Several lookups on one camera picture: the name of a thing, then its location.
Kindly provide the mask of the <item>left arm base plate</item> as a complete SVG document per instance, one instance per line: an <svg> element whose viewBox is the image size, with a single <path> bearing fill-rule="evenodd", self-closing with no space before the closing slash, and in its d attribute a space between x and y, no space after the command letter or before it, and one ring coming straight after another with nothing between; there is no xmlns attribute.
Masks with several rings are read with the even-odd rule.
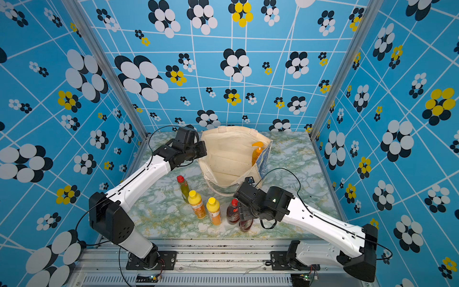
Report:
<svg viewBox="0 0 459 287"><path fill-rule="evenodd" d="M176 251L155 251L146 258L129 253L127 270L173 270L177 260Z"/></svg>

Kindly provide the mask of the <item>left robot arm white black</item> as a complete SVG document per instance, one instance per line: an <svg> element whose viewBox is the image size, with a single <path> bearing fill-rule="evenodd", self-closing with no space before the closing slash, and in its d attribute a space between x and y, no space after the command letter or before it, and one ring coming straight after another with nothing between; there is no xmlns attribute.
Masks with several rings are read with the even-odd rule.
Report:
<svg viewBox="0 0 459 287"><path fill-rule="evenodd" d="M207 155L192 125L180 127L175 138L153 151L149 160L125 181L107 193L94 193L89 199L90 227L111 243L139 259L147 269L160 262L158 247L135 228L128 215L138 199L159 179L186 161Z"/></svg>

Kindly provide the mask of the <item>orange pump dish soap bottle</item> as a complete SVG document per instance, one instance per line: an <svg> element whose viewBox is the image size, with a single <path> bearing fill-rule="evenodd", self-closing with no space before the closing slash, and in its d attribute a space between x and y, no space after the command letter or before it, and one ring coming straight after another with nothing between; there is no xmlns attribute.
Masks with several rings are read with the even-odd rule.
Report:
<svg viewBox="0 0 459 287"><path fill-rule="evenodd" d="M252 144L252 147L254 148L254 151L252 153L252 165L254 166L262 154L263 150L265 149L264 143L261 141L258 141L256 143Z"/></svg>

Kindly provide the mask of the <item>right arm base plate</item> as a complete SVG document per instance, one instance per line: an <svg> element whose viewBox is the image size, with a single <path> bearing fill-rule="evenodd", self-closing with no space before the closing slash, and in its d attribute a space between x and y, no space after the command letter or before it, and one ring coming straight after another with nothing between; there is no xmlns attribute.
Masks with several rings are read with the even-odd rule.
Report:
<svg viewBox="0 0 459 287"><path fill-rule="evenodd" d="M305 265L297 259L291 257L287 251L271 251L270 260L271 268L274 271L296 270L296 271L319 271L319 264Z"/></svg>

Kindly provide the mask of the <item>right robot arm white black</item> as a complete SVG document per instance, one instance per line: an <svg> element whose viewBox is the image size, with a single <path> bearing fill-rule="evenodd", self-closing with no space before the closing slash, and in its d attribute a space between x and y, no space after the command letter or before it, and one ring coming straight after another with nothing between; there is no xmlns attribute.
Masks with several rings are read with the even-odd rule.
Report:
<svg viewBox="0 0 459 287"><path fill-rule="evenodd" d="M341 267L348 275L374 282L377 265L378 230L366 224L355 226L307 206L299 197L280 187L267 192L244 182L234 197L240 203L242 219L258 218L297 226L327 243L311 245L293 240L287 252L272 258L273 268L318 271L322 265Z"/></svg>

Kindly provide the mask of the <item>cream canvas shopping bag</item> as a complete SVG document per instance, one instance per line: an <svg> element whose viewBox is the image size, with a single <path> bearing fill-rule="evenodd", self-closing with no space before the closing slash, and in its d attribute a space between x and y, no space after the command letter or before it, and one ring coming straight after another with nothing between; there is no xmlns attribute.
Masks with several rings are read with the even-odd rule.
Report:
<svg viewBox="0 0 459 287"><path fill-rule="evenodd" d="M246 177L258 182L267 174L273 141L255 129L220 126L202 133L207 156L198 160L209 188L216 194L231 197ZM252 165L252 144L261 141L265 149Z"/></svg>

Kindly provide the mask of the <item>dark red bottle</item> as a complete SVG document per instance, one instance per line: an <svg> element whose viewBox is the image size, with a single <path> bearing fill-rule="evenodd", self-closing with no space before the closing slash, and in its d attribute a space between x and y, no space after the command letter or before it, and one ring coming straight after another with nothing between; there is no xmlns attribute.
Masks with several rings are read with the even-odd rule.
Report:
<svg viewBox="0 0 459 287"><path fill-rule="evenodd" d="M233 199L227 208L227 222L231 225L235 225L240 221L239 214L239 201Z"/></svg>
<svg viewBox="0 0 459 287"><path fill-rule="evenodd" d="M239 221L239 229L241 232L247 233L253 224L253 220L244 220L244 221Z"/></svg>

